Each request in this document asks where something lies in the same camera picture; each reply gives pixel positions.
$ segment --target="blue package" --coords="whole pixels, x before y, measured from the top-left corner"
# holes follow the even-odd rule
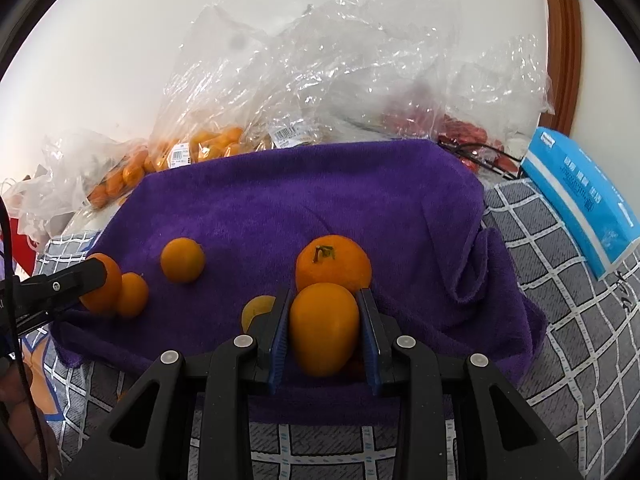
[[[640,243],[636,215],[574,140],[538,128],[522,169],[558,212],[599,280]]]

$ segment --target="purple towel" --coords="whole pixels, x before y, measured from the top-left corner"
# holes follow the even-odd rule
[[[425,140],[329,144],[239,155],[145,177],[94,251],[150,287],[135,320],[81,307],[52,333],[70,365],[85,358],[142,372],[163,351],[213,350],[241,332],[244,304],[294,286],[300,250],[325,234],[357,241],[371,259],[383,313],[436,352],[482,352],[517,383],[545,333],[542,312],[518,290],[500,233],[482,230],[482,186]],[[159,256],[172,238],[202,245],[207,265],[173,285]],[[275,397],[252,419],[292,424],[394,424],[398,404],[365,384],[314,380],[288,358]]]

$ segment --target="checkered tablecloth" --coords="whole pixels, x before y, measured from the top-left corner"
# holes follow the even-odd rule
[[[503,183],[485,195],[484,224],[502,232],[522,291],[550,324],[542,352],[520,391],[590,480],[601,480],[640,428],[640,265],[630,256],[603,282],[589,271],[564,223],[528,180]],[[50,274],[84,258],[98,233],[52,240],[36,272]],[[96,362],[65,368],[46,330],[45,375],[59,401],[49,415],[64,462],[104,420],[134,378]],[[197,471],[199,417],[191,439]],[[261,479],[389,480],[396,428],[250,425],[254,475]],[[449,478],[455,478],[455,431],[447,422]]]

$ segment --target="human hand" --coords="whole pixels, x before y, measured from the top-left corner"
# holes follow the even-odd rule
[[[27,366],[26,372],[29,385],[31,386],[33,374]],[[4,374],[0,370],[0,402],[4,402],[9,411],[9,431],[13,433],[31,463],[40,471],[40,447],[36,436],[36,427],[31,417],[27,396],[20,382],[20,374],[18,373],[18,367],[15,362],[9,366]],[[47,457],[49,459],[48,472],[51,474],[55,468],[60,469],[58,445],[53,430],[44,419],[44,414],[39,408],[36,409],[38,411],[38,418],[40,419]]]

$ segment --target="white price tag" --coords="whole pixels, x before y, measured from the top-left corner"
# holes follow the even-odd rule
[[[189,143],[176,144],[171,153],[169,153],[169,168],[180,168],[180,166],[187,166],[188,164],[191,164]]]
[[[299,144],[311,142],[311,136],[295,126],[273,130],[269,132],[269,136],[276,145],[276,148],[293,148]]]

